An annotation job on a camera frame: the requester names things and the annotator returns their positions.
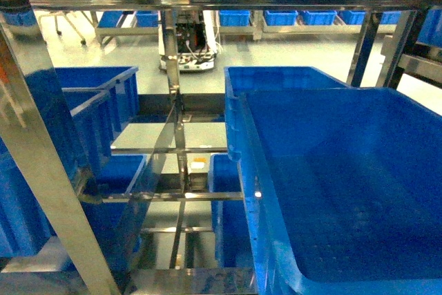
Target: crate rim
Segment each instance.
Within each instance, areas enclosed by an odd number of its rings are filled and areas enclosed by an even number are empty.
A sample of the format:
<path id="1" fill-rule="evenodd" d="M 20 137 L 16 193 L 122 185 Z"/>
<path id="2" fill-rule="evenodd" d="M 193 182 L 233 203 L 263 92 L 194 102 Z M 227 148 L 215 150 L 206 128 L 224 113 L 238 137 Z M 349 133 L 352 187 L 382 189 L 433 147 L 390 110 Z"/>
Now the crate rim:
<path id="1" fill-rule="evenodd" d="M 140 69 L 138 66 L 87 66 L 87 67 L 55 67 L 55 72 L 57 72 L 57 69 L 64 69 L 64 70 L 86 70 L 86 69 L 97 69 L 97 68 L 109 68 L 109 69 L 115 69 L 115 68 L 125 68 L 125 70 L 114 76 L 112 79 L 104 82 L 103 84 L 100 84 L 99 86 L 94 87 L 73 87 L 73 88 L 62 88 L 63 91 L 87 91 L 87 90 L 101 90 L 101 89 L 110 89 L 113 88 L 116 84 L 120 84 L 123 81 L 126 81 L 130 76 L 134 75 L 139 71 Z"/>
<path id="2" fill-rule="evenodd" d="M 439 118 L 440 123 L 442 124 L 442 117 L 434 111 L 426 108 L 424 105 L 416 102 L 411 97 L 404 95 L 394 89 L 391 88 L 332 88 L 332 89 L 303 89 L 302 91 L 330 91 L 330 90 L 342 90 L 342 91 L 379 91 L 381 93 L 387 93 L 393 95 L 394 98 L 400 97 L 404 99 L 407 103 L 409 103 L 412 107 L 419 108 L 422 112 L 428 113 L 432 116 L 437 116 Z M 346 285 L 347 291 L 345 294 L 357 294 L 353 293 L 358 291 L 359 294 L 361 292 L 367 292 L 366 294 L 379 294 L 380 289 L 385 290 L 385 286 L 387 285 L 388 289 L 394 289 L 397 287 L 397 283 L 401 283 L 403 286 L 414 286 L 418 287 L 425 283 L 426 285 L 433 285 L 436 287 L 442 287 L 442 278 L 439 279 L 392 279 L 392 280 L 369 280 L 369 281 L 351 281 L 351 282 L 341 282 L 341 283 L 321 283 L 307 278 L 303 275 L 296 263 L 295 255 L 293 249 L 291 247 L 290 239 L 288 236 L 287 228 L 285 226 L 284 218 L 282 216 L 282 212 L 280 209 L 278 196 L 276 195 L 274 189 L 274 181 L 271 177 L 269 165 L 267 159 L 265 157 L 264 149 L 262 147 L 262 143 L 259 140 L 259 135 L 256 130 L 256 125 L 253 120 L 253 116 L 251 114 L 251 110 L 247 104 L 247 96 L 253 94 L 266 93 L 265 91 L 251 91 L 248 93 L 243 93 L 240 96 L 240 104 L 242 110 L 242 116 L 245 123 L 245 134 L 249 137 L 250 140 L 253 139 L 255 144 L 250 146 L 250 151 L 252 154 L 252 158 L 261 164 L 258 168 L 256 167 L 256 174 L 258 178 L 261 179 L 262 182 L 267 183 L 266 186 L 261 186 L 260 190 L 262 196 L 260 201 L 262 202 L 262 206 L 266 213 L 266 227 L 271 234 L 271 250 L 273 250 L 273 254 L 275 256 L 276 265 L 278 267 L 278 272 L 284 279 L 284 282 L 290 286 L 295 292 L 297 292 L 300 287 L 322 287 L 322 289 L 327 292 L 333 292 L 334 284 L 340 284 L 340 286 Z"/>

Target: blue bin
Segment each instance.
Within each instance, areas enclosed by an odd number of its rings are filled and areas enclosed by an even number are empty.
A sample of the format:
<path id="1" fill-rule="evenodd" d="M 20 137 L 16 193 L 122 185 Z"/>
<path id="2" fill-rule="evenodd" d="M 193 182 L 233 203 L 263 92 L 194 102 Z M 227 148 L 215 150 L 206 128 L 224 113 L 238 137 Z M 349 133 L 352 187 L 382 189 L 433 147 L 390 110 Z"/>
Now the blue bin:
<path id="1" fill-rule="evenodd" d="M 49 240 L 48 221 L 0 140 L 0 257 L 34 256 Z"/>
<path id="2" fill-rule="evenodd" d="M 351 26 L 360 26 L 364 23 L 365 12 L 360 10 L 341 10 L 338 13 L 339 17 L 345 22 L 345 24 Z"/>
<path id="3" fill-rule="evenodd" d="M 442 48 L 442 10 L 428 11 L 418 41 Z"/>
<path id="4" fill-rule="evenodd" d="M 304 23 L 308 26 L 331 26 L 334 23 L 338 14 L 335 10 L 326 11 L 308 11 L 303 10 L 300 12 Z"/>
<path id="5" fill-rule="evenodd" d="M 306 88 L 345 88 L 347 84 L 314 67 L 226 67 L 225 119 L 229 157 L 238 161 L 242 130 L 239 96 L 247 91 L 283 91 Z"/>
<path id="6" fill-rule="evenodd" d="M 2 13 L 3 17 L 7 24 L 11 26 L 24 26 L 31 27 L 37 24 L 37 20 L 35 19 L 34 12 L 32 10 L 26 13 Z"/>
<path id="7" fill-rule="evenodd" d="M 136 78 L 138 67 L 65 67 L 55 71 L 63 91 L 109 91 L 113 139 L 140 110 Z"/>
<path id="8" fill-rule="evenodd" d="M 156 10 L 139 10 L 135 16 L 138 27 L 158 27 L 158 11 Z"/>
<path id="9" fill-rule="evenodd" d="M 111 157 L 112 118 L 108 91 L 64 91 L 87 163 L 95 175 Z"/>
<path id="10" fill-rule="evenodd" d="M 209 191 L 241 191 L 236 163 L 226 153 L 212 155 L 208 174 Z M 244 203 L 212 202 L 215 257 L 219 267 L 253 267 Z"/>
<path id="11" fill-rule="evenodd" d="M 130 193 L 134 188 L 144 186 L 149 175 L 146 160 L 146 155 L 113 155 L 97 177 L 100 193 Z M 155 188 L 144 189 L 155 191 Z M 133 225 L 146 217 L 149 203 L 142 204 L 142 208 L 134 209 L 131 203 L 83 203 L 90 226 L 114 272 L 127 272 L 133 252 L 140 248 Z"/>
<path id="12" fill-rule="evenodd" d="M 401 18 L 401 11 L 384 12 L 381 19 L 381 24 L 398 24 Z"/>
<path id="13" fill-rule="evenodd" d="M 122 15 L 122 10 L 108 10 L 103 12 L 97 28 L 115 28 L 119 20 L 122 18 Z"/>
<path id="14" fill-rule="evenodd" d="M 249 25 L 249 10 L 221 10 L 220 25 L 226 27 L 247 27 Z"/>
<path id="15" fill-rule="evenodd" d="M 241 102 L 260 294 L 442 292 L 441 116 L 388 88 Z"/>
<path id="16" fill-rule="evenodd" d="M 10 26 L 21 26 L 21 19 L 18 14 L 2 13 L 5 22 Z"/>
<path id="17" fill-rule="evenodd" d="M 298 12 L 295 10 L 265 10 L 264 18 L 268 26 L 294 26 Z"/>
<path id="18" fill-rule="evenodd" d="M 20 14 L 21 25 L 25 27 L 32 27 L 37 25 L 37 19 L 35 19 L 34 11 L 30 10 L 26 13 Z"/>

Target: metal frame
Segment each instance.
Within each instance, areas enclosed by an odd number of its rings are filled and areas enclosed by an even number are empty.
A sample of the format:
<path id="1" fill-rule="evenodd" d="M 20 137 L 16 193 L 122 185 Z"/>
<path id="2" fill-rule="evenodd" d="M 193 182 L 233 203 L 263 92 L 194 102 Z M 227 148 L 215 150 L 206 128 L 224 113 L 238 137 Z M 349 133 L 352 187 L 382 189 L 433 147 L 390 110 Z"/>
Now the metal frame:
<path id="1" fill-rule="evenodd" d="M 154 150 L 151 151 L 154 157 L 150 158 L 149 166 L 151 166 L 154 176 L 149 181 L 158 181 L 164 164 L 164 154 L 176 153 L 180 170 L 179 193 L 153 195 L 145 192 L 143 188 L 138 188 L 136 193 L 132 195 L 128 193 L 122 196 L 96 198 L 98 200 L 102 199 L 104 202 L 129 202 L 135 208 L 155 200 L 180 202 L 176 227 L 173 227 L 173 229 L 141 230 L 141 234 L 162 232 L 173 232 L 175 234 L 170 261 L 171 269 L 165 272 L 143 270 L 131 272 L 132 281 L 126 288 L 127 294 L 152 294 L 154 291 L 155 294 L 158 292 L 172 294 L 170 293 L 172 292 L 171 285 L 173 290 L 177 289 L 180 294 L 200 294 L 202 289 L 192 288 L 192 284 L 198 282 L 199 279 L 208 280 L 208 278 L 212 278 L 211 283 L 217 282 L 217 280 L 222 283 L 224 279 L 230 278 L 232 275 L 241 275 L 241 280 L 245 280 L 248 287 L 245 287 L 242 291 L 226 289 L 224 294 L 256 293 L 254 276 L 250 270 L 213 269 L 205 272 L 197 269 L 175 270 L 181 233 L 191 234 L 209 231 L 203 228 L 182 226 L 186 202 L 191 200 L 240 200 L 242 196 L 237 193 L 189 193 L 192 190 L 192 185 L 187 170 L 186 155 L 196 150 L 186 148 L 184 139 L 183 115 L 185 105 L 183 95 L 180 93 L 180 72 L 177 66 L 175 23 L 173 20 L 174 9 L 219 10 L 223 8 L 246 8 L 258 11 L 265 8 L 320 8 L 323 10 L 367 10 L 369 14 L 367 14 L 361 29 L 362 33 L 359 37 L 352 69 L 347 80 L 353 86 L 360 85 L 362 81 L 374 35 L 379 28 L 380 13 L 386 10 L 409 10 L 401 17 L 394 33 L 377 86 L 396 88 L 403 73 L 410 73 L 437 86 L 442 82 L 442 62 L 440 62 L 440 59 L 432 57 L 432 52 L 424 54 L 421 49 L 416 47 L 416 40 L 426 12 L 432 6 L 442 6 L 442 0 L 4 0 L 2 3 L 11 11 L 31 10 L 30 4 L 34 8 L 49 10 L 157 9 L 162 11 L 163 41 L 173 123 L 166 123 Z M 93 12 L 91 13 L 92 22 L 96 23 L 97 17 Z M 2 282 L 15 285 L 14 294 L 22 294 L 31 287 L 43 287 L 43 289 L 50 289 L 50 292 L 55 292 L 57 287 L 61 287 L 59 289 L 63 292 L 80 293 L 85 292 L 87 288 L 92 295 L 120 294 L 116 279 L 106 264 L 103 253 L 79 203 L 79 197 L 81 197 L 84 184 L 90 178 L 90 172 L 86 167 L 86 170 L 79 170 L 74 181 L 69 179 L 57 153 L 56 144 L 52 142 L 46 128 L 48 124 L 44 122 L 41 116 L 43 107 L 35 102 L 38 92 L 30 84 L 30 78 L 41 71 L 49 73 L 53 78 L 50 82 L 46 81 L 48 86 L 44 88 L 47 88 L 47 91 L 50 91 L 53 95 L 61 95 L 61 89 L 55 83 L 57 79 L 41 33 L 37 30 L 35 34 L 33 30 L 26 40 L 20 40 L 13 37 L 14 31 L 10 30 L 8 25 L 4 22 L 0 22 L 0 25 L 0 51 L 2 55 L 0 59 L 2 69 L 0 72 L 0 97 L 2 101 L 0 135 L 78 271 L 78 273 L 59 272 L 54 274 L 0 274 L 0 285 Z M 256 31 L 253 32 L 253 36 L 259 39 L 259 34 Z M 38 54 L 39 61 L 30 63 L 27 59 L 29 54 Z M 68 110 L 62 97 L 60 97 L 60 105 L 64 111 Z M 64 121 L 72 126 L 72 119 L 68 115 L 65 116 Z M 175 136 L 176 142 L 176 148 L 174 149 L 169 148 L 169 139 L 172 135 Z M 214 151 L 218 152 L 221 149 L 210 150 L 210 152 Z M 132 151 L 118 150 L 115 152 L 127 153 Z M 45 171 L 41 172 L 36 167 L 45 169 Z M 134 231 L 139 233 L 140 228 L 138 226 L 134 226 Z M 186 248 L 190 246 L 189 242 L 191 241 L 188 238 Z M 186 263 L 187 265 L 191 265 L 191 260 L 185 261 L 189 262 Z M 220 277 L 213 279 L 213 275 L 220 275 Z M 161 282 L 153 283 L 152 280 L 160 280 Z"/>

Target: stainless steel shelf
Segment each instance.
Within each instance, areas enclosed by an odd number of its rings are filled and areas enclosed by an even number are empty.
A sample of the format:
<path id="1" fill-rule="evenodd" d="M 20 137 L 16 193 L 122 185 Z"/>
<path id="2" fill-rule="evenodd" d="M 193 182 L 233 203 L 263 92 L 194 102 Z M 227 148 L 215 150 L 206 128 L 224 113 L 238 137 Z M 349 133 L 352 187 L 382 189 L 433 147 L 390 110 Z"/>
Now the stainless steel shelf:
<path id="1" fill-rule="evenodd" d="M 199 194 L 189 196 L 189 172 L 187 171 L 186 155 L 193 150 L 186 146 L 183 130 L 183 110 L 186 99 L 180 92 L 180 72 L 177 66 L 177 49 L 173 10 L 219 10 L 219 9 L 248 9 L 263 10 L 273 9 L 335 9 L 335 10 L 366 10 L 367 15 L 363 27 L 349 27 L 335 24 L 326 29 L 330 33 L 342 33 L 362 30 L 359 35 L 356 52 L 349 74 L 349 82 L 358 86 L 362 80 L 368 55 L 372 48 L 376 32 L 391 32 L 393 26 L 379 26 L 380 12 L 386 10 L 407 10 L 401 17 L 391 42 L 391 51 L 388 52 L 386 61 L 378 80 L 378 86 L 397 87 L 404 70 L 414 73 L 421 79 L 440 83 L 442 66 L 439 61 L 427 58 L 418 58 L 415 54 L 415 45 L 423 20 L 430 8 L 440 8 L 442 0 L 1 0 L 2 10 L 8 12 L 23 12 L 34 9 L 49 10 L 162 10 L 162 26 L 164 48 L 167 56 L 167 75 L 169 83 L 169 96 L 173 103 L 168 122 L 164 125 L 157 144 L 153 149 L 153 157 L 149 159 L 148 166 L 152 176 L 148 181 L 157 182 L 165 161 L 165 153 L 176 153 L 179 164 L 180 193 L 177 195 L 153 195 L 146 193 L 142 187 L 136 188 L 137 195 L 115 196 L 113 199 L 105 198 L 108 202 L 128 202 L 132 211 L 142 211 L 143 204 L 147 201 L 178 201 L 180 212 L 174 227 L 175 241 L 173 243 L 170 266 L 166 271 L 133 270 L 130 272 L 132 284 L 124 291 L 126 294 L 255 294 L 255 276 L 251 269 L 183 269 L 175 270 L 177 262 L 177 249 L 180 245 L 180 234 L 207 229 L 192 229 L 183 227 L 182 221 L 186 201 L 190 200 L 219 200 L 242 198 L 240 193 Z M 247 34 L 253 34 L 254 39 L 260 38 L 260 33 L 319 33 L 324 31 L 323 26 L 294 26 L 294 27 L 268 27 L 262 24 L 262 17 L 257 20 L 257 25 L 247 27 Z M 43 273 L 43 274 L 0 274 L 0 289 L 2 294 L 25 294 L 35 291 L 51 294 L 65 294 L 66 292 L 86 291 L 92 295 L 118 295 L 121 289 L 117 287 L 116 280 L 104 259 L 95 236 L 88 224 L 79 203 L 77 188 L 73 187 L 65 169 L 63 168 L 46 124 L 41 116 L 42 107 L 35 104 L 38 91 L 29 82 L 32 76 L 39 75 L 43 70 L 55 75 L 48 51 L 44 45 L 41 33 L 35 28 L 13 31 L 5 22 L 0 21 L 0 47 L 2 58 L 0 65 L 5 71 L 2 78 L 0 97 L 7 100 L 5 112 L 2 114 L 7 121 L 0 122 L 0 134 L 6 143 L 15 162 L 19 165 L 25 179 L 28 181 L 33 193 L 41 204 L 49 221 L 55 228 L 63 246 L 75 264 L 78 272 Z M 233 28 L 222 27 L 226 33 L 244 35 Z M 14 34 L 23 35 L 14 38 Z M 34 62 L 29 62 L 26 57 L 36 55 Z M 60 87 L 53 89 L 54 82 L 44 80 L 46 86 L 42 91 L 52 91 L 61 95 Z M 65 110 L 67 105 L 61 102 Z M 65 112 L 66 123 L 72 119 Z M 170 148 L 170 142 L 175 137 L 176 148 Z M 133 225 L 133 234 L 138 235 L 141 225 Z M 123 252 L 130 252 L 129 246 L 122 245 Z M 243 287 L 225 289 L 226 278 L 241 280 Z M 206 289 L 206 285 L 218 283 L 215 291 Z"/>

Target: floor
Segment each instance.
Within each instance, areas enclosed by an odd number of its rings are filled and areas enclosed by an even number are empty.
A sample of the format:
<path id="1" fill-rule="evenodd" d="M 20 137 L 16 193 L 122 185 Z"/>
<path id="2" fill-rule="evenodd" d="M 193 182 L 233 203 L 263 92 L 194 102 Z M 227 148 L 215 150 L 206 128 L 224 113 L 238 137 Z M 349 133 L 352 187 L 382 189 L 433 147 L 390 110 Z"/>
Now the floor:
<path id="1" fill-rule="evenodd" d="M 79 37 L 70 26 L 60 19 L 61 37 L 57 36 L 53 19 L 42 20 L 44 38 L 55 67 L 60 66 L 138 66 L 139 94 L 168 93 L 167 77 L 158 69 L 157 37 L 118 37 L 107 46 L 101 47 L 96 41 L 92 26 L 79 13 L 69 17 L 85 35 L 87 46 L 80 44 Z M 326 73 L 345 81 L 356 46 L 356 35 L 305 35 L 296 37 L 274 37 L 252 41 L 239 37 L 223 37 L 222 48 L 214 70 L 200 74 L 183 74 L 180 83 L 183 93 L 223 93 L 225 66 L 315 66 Z M 383 36 L 378 36 L 368 61 L 363 86 L 373 86 L 384 60 L 381 55 Z M 442 90 L 404 76 L 399 91 L 442 114 Z M 131 124 L 115 141 L 116 147 L 152 147 L 161 125 Z M 224 124 L 186 124 L 186 139 L 189 146 L 225 146 Z M 210 155 L 190 155 L 189 164 L 194 158 L 205 158 L 191 171 L 208 171 Z M 165 173 L 176 173 L 176 158 L 171 156 Z M 175 203 L 153 203 L 146 219 L 146 227 L 174 227 L 177 215 Z M 210 226 L 210 204 L 189 203 L 186 206 L 187 226 Z M 144 265 L 150 268 L 169 267 L 169 255 L 173 235 L 160 234 L 151 239 L 149 259 Z M 213 258 L 213 234 L 203 234 L 200 239 L 204 247 L 197 258 L 198 267 L 215 267 Z"/>

